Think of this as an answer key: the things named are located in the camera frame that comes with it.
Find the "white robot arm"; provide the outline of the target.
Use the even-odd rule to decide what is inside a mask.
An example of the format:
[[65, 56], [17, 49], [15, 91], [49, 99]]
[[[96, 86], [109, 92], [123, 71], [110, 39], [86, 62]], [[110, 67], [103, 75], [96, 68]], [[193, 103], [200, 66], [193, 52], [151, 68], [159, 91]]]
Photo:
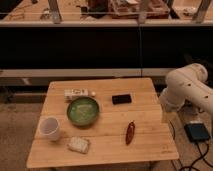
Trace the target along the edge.
[[207, 69], [199, 63], [170, 71], [159, 97], [163, 109], [166, 112], [179, 111], [188, 100], [213, 117], [213, 88], [205, 84], [207, 78]]

